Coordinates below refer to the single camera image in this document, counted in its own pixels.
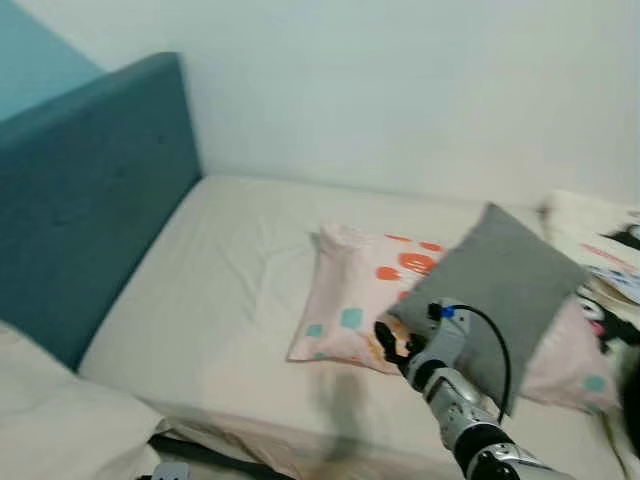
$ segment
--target gray pillow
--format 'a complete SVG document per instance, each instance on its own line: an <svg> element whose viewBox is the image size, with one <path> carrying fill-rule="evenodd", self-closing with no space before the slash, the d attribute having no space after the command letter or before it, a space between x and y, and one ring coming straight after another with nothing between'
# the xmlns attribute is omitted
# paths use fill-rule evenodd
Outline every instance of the gray pillow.
<svg viewBox="0 0 640 480"><path fill-rule="evenodd" d="M511 355L512 386L506 406L511 415L540 337L562 302L584 280L578 264L489 204L464 241L389 313L427 338L427 306L441 297L454 298L491 317ZM505 367L500 345L482 320L471 325L458 366L500 406Z"/></svg>

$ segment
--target orange polka dot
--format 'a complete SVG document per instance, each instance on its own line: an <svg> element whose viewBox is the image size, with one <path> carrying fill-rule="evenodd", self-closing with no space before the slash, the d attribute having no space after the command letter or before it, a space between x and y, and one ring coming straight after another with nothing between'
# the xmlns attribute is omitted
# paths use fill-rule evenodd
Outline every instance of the orange polka dot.
<svg viewBox="0 0 640 480"><path fill-rule="evenodd" d="M410 242L411 239L407 238L407 237L398 237L397 235L389 235L388 233L385 234L385 237L390 238L391 240L398 240L400 242Z"/></svg>
<svg viewBox="0 0 640 480"><path fill-rule="evenodd" d="M400 272L393 267L378 267L376 277L380 280L400 280Z"/></svg>
<svg viewBox="0 0 640 480"><path fill-rule="evenodd" d="M398 255L398 262L404 268L420 275L426 275L436 266L433 258L422 255L421 253L401 253Z"/></svg>
<svg viewBox="0 0 640 480"><path fill-rule="evenodd" d="M420 242L420 246L432 252L442 252L444 250L444 247L437 243Z"/></svg>

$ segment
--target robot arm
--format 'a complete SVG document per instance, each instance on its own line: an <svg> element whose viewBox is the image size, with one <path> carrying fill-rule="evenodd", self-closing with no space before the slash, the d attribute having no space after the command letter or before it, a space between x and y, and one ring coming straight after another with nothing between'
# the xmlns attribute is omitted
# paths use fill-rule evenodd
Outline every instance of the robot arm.
<svg viewBox="0 0 640 480"><path fill-rule="evenodd" d="M478 391L453 368L469 335L472 312L443 299L429 308L434 332L428 343L411 336L409 356L396 353L389 328L376 323L378 341L388 361L398 365L411 387L422 393L440 425L444 446L453 452L467 480L572 480L519 447L482 407Z"/></svg>

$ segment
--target teal upholstered headboard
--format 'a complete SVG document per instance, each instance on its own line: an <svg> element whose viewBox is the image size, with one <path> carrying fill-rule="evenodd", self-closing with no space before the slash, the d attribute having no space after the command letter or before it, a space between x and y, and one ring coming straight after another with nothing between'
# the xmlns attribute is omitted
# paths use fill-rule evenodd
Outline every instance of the teal upholstered headboard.
<svg viewBox="0 0 640 480"><path fill-rule="evenodd" d="M75 368L199 177L173 53L0 123L0 319Z"/></svg>

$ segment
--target mattress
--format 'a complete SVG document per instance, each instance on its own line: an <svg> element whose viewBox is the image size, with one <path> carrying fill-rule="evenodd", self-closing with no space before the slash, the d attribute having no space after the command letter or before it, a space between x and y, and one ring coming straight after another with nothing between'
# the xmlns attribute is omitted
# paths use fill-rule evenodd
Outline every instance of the mattress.
<svg viewBox="0 0 640 480"><path fill-rule="evenodd" d="M461 474L428 406L398 376L285 361L323 221L451 245L480 203L213 176L185 198L114 304L80 368L174 429L299 479ZM509 209L540 233L533 210ZM619 479L595 417L521 399L507 433L577 479Z"/></svg>

